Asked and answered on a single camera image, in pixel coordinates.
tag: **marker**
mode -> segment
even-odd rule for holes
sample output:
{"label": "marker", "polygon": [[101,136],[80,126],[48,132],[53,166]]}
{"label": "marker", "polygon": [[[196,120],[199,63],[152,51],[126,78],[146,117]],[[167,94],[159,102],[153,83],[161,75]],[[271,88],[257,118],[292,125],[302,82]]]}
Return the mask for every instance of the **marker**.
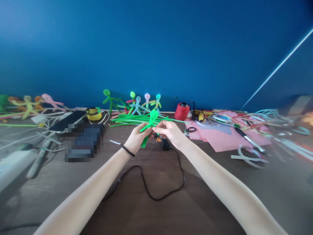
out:
{"label": "marker", "polygon": [[[45,147],[47,148],[50,143],[51,143],[51,140],[46,140],[45,143],[44,143]],[[38,169],[38,166],[39,166],[39,164],[40,164],[40,162],[41,162],[41,160],[42,160],[42,158],[43,158],[43,155],[45,155],[45,153],[46,153],[46,150],[45,150],[45,148],[43,147],[43,148],[40,150],[40,152],[39,152],[37,158],[35,159],[35,161],[34,161],[32,167],[30,168],[30,170],[29,170],[29,172],[28,172],[28,174],[27,174],[27,176],[26,176],[28,179],[34,177],[34,175],[36,174],[36,171],[37,171],[37,169]]]}
{"label": "marker", "polygon": [[218,119],[215,119],[214,117],[212,116],[208,116],[208,118],[212,121],[216,121],[218,123],[222,123],[222,124],[225,124],[225,125],[228,125],[228,126],[232,126],[232,127],[238,127],[240,128],[240,126],[238,124],[235,124],[235,123],[232,123],[232,122],[224,122],[224,121],[221,121],[221,120],[218,120]]}
{"label": "marker", "polygon": [[256,147],[258,150],[259,150],[259,152],[260,153],[262,153],[262,154],[267,154],[266,153],[266,151],[263,149],[263,148],[261,148],[261,146],[260,145],[258,145],[256,142],[254,142],[252,139],[250,139],[250,137],[249,136],[247,136],[242,130],[240,130],[239,128],[237,128],[237,127],[235,127],[235,130],[243,137],[243,138],[245,138],[247,141],[249,141],[254,147]]}

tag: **white strip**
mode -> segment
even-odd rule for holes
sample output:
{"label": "white strip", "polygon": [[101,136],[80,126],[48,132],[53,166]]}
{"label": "white strip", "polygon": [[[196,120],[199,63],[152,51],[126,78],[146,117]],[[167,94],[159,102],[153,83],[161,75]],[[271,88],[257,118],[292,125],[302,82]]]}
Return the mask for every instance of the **white strip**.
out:
{"label": "white strip", "polygon": [[305,36],[304,39],[293,49],[292,52],[280,63],[280,65],[272,72],[272,74],[262,83],[262,85],[257,89],[257,91],[250,97],[250,99],[241,107],[241,110],[246,106],[247,103],[258,93],[258,91],[267,83],[268,80],[277,72],[277,70],[289,59],[289,57],[298,49],[299,46],[313,33],[313,29]]}
{"label": "white strip", "polygon": [[244,157],[244,156],[238,156],[238,155],[231,155],[232,159],[240,159],[240,160],[250,160],[250,161],[255,161],[255,162],[264,162],[268,163],[268,161],[261,159],[261,158],[249,158],[249,157]]}
{"label": "white strip", "polygon": [[113,143],[115,143],[115,144],[121,144],[121,143],[115,142],[115,141],[113,141],[113,140],[110,140],[110,141],[113,142]]}

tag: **black cable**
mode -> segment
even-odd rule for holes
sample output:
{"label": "black cable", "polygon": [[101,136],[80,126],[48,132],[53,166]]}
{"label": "black cable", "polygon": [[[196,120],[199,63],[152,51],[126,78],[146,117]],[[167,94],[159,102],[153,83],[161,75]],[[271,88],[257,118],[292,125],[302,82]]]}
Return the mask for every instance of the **black cable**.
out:
{"label": "black cable", "polygon": [[189,110],[191,112],[191,120],[195,121],[196,120],[196,117],[195,117],[196,104],[194,101],[189,102]]}
{"label": "black cable", "polygon": [[21,224],[21,225],[16,225],[16,226],[11,226],[11,227],[6,227],[0,229],[0,232],[9,232],[11,230],[17,229],[17,228],[23,228],[23,227],[39,227],[41,223],[29,223],[29,224]]}
{"label": "black cable", "polygon": [[161,200],[165,199],[166,197],[168,197],[169,195],[171,195],[172,193],[179,191],[179,190],[185,185],[185,175],[184,175],[184,171],[183,171],[183,168],[182,168],[182,165],[181,165],[181,162],[180,162],[180,157],[179,157],[178,152],[177,152],[176,150],[174,150],[174,149],[170,149],[170,150],[173,150],[173,151],[175,151],[175,152],[177,153],[178,161],[179,161],[179,167],[180,167],[180,169],[181,169],[181,171],[182,171],[183,179],[184,179],[182,186],[180,186],[178,189],[175,189],[175,190],[169,192],[168,194],[164,195],[163,197],[154,198],[154,197],[150,194],[150,192],[149,192],[149,190],[148,190],[148,187],[147,187],[147,184],[146,184],[146,180],[144,179],[144,176],[143,176],[142,168],[141,168],[140,166],[138,166],[138,165],[135,165],[135,166],[132,166],[131,168],[129,168],[129,169],[122,175],[122,177],[119,179],[119,181],[118,181],[118,183],[117,183],[117,186],[114,188],[114,190],[112,191],[112,193],[109,194],[108,196],[104,196],[104,198],[103,198],[103,200],[102,200],[101,202],[106,201],[107,199],[109,199],[109,198],[113,195],[113,193],[116,191],[116,189],[117,189],[119,183],[121,182],[122,178],[123,178],[128,172],[130,172],[132,169],[134,169],[135,167],[138,167],[138,168],[140,169],[141,176],[142,176],[142,179],[143,179],[144,188],[146,189],[146,192],[147,192],[148,196],[149,196],[152,200],[154,200],[154,201],[161,201]]}

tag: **pink pipe cleaner figure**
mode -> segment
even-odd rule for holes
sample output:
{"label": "pink pipe cleaner figure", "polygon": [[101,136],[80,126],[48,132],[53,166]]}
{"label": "pink pipe cleaner figure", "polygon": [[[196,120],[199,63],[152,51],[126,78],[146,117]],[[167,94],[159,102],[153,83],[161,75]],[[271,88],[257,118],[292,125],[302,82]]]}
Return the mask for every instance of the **pink pipe cleaner figure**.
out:
{"label": "pink pipe cleaner figure", "polygon": [[53,101],[53,99],[51,98],[50,95],[48,95],[48,94],[43,94],[41,97],[42,97],[44,103],[49,103],[49,104],[51,104],[51,105],[54,107],[54,109],[52,110],[53,112],[54,112],[56,109],[60,109],[61,111],[66,112],[65,109],[62,109],[62,108],[60,108],[60,107],[57,106],[57,104],[63,105],[63,103]]}
{"label": "pink pipe cleaner figure", "polygon": [[146,102],[142,105],[142,107],[146,105],[146,109],[148,109],[149,111],[151,111],[151,110],[149,109],[149,104],[152,103],[152,102],[149,102],[151,96],[150,96],[150,94],[146,93],[146,94],[144,95],[144,97],[145,97],[145,99],[146,99]]}

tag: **spool of thread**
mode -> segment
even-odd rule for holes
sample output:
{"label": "spool of thread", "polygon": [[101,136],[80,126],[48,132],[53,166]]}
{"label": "spool of thread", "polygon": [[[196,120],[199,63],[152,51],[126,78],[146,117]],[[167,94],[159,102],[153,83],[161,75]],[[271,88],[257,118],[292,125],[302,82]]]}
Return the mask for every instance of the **spool of thread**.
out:
{"label": "spool of thread", "polygon": [[179,103],[175,111],[175,118],[180,121],[185,121],[189,112],[189,106],[186,103]]}

